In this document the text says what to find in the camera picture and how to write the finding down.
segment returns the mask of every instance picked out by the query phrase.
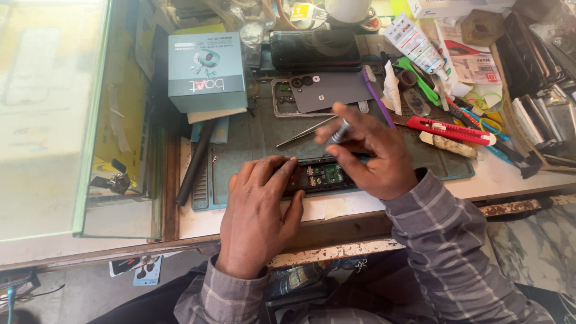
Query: blue pen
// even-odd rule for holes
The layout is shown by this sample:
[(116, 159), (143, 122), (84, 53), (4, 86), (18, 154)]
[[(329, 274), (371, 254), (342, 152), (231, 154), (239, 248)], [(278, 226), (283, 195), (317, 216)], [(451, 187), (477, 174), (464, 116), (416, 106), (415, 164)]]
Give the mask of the blue pen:
[(492, 153), (494, 153), (496, 156), (498, 156), (501, 160), (508, 162), (510, 164), (514, 164), (514, 163), (512, 163), (512, 161), (510, 161), (508, 156), (506, 154), (504, 154), (501, 150), (499, 150), (493, 146), (486, 146), (486, 148), (489, 149), (490, 151), (492, 151)]
[(507, 141), (510, 139), (510, 137), (508, 137), (506, 134), (504, 134), (503, 132), (495, 129), (494, 127), (488, 125), (487, 123), (483, 122), (480, 120), (480, 117), (476, 116), (475, 114), (469, 112), (468, 110), (460, 107), (460, 109), (462, 109), (462, 111), (465, 114), (468, 114), (468, 116), (471, 116), (472, 118), (476, 119), (477, 122), (481, 123), (483, 127), (485, 127), (487, 130), (489, 130), (491, 133), (494, 133), (496, 136), (498, 136), (502, 141)]

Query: white tube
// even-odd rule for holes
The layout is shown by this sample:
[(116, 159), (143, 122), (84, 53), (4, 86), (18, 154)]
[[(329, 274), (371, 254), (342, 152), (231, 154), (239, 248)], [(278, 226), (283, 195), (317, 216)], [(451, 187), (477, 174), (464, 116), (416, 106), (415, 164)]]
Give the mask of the white tube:
[(438, 74), (443, 80), (448, 80), (443, 69), (444, 60), (420, 27), (406, 17), (405, 13), (402, 12), (394, 19), (384, 31), (384, 35), (424, 72)]

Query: phone screen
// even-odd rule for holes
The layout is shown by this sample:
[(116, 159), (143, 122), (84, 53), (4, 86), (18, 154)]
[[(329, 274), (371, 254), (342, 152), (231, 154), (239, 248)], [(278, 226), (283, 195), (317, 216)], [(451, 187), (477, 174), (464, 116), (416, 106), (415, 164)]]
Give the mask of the phone screen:
[(347, 66), (360, 63), (354, 32), (274, 32), (270, 36), (274, 66)]

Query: left hand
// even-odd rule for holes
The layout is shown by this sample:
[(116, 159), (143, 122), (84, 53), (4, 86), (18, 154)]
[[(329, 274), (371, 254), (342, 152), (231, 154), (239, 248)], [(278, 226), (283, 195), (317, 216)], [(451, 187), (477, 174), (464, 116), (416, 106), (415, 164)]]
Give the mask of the left hand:
[(295, 157), (268, 156), (244, 163), (230, 178), (228, 205), (220, 225), (222, 250), (215, 266), (220, 272), (255, 279), (295, 237), (304, 213), (304, 191), (292, 197), (283, 216), (280, 200), (297, 164)]

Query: box cutter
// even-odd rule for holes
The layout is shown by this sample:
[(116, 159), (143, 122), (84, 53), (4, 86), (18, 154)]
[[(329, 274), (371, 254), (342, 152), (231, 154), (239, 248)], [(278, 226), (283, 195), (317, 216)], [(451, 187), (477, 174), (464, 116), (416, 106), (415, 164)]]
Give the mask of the box cutter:
[(415, 130), (426, 131), (453, 140), (462, 140), (484, 146), (496, 144), (496, 136), (487, 131), (469, 129), (418, 116), (406, 117), (392, 114), (392, 120), (394, 124), (404, 125)]

